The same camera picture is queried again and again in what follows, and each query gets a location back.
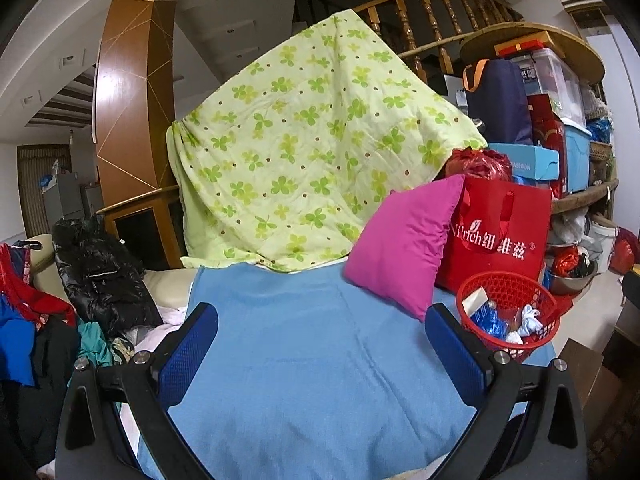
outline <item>round wooden table top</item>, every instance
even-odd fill
[[[460,57],[466,64],[473,64],[480,59],[494,59],[497,57],[494,45],[542,30],[546,30],[554,43],[564,51],[564,62],[580,81],[590,85],[602,81],[604,65],[595,50],[575,34],[541,23],[507,22],[482,28],[462,41]]]

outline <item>red shopping bag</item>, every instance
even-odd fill
[[[467,176],[436,284],[457,292],[469,276],[488,270],[537,280],[550,216],[549,189]]]

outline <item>magenta cushion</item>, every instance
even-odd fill
[[[351,250],[344,276],[424,321],[464,181],[457,174],[386,197]]]

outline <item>navy blue bag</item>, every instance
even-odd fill
[[[473,86],[462,74],[468,114],[482,119],[487,142],[533,144],[533,127],[520,67],[507,59],[481,59],[473,70]]]

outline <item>beige sofa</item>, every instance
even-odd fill
[[[38,235],[30,240],[37,240],[42,244],[41,250],[31,251],[33,285],[38,290],[69,301],[58,275],[51,235]],[[197,269],[148,270],[144,281],[156,305],[180,308],[187,305],[191,283],[197,271]]]

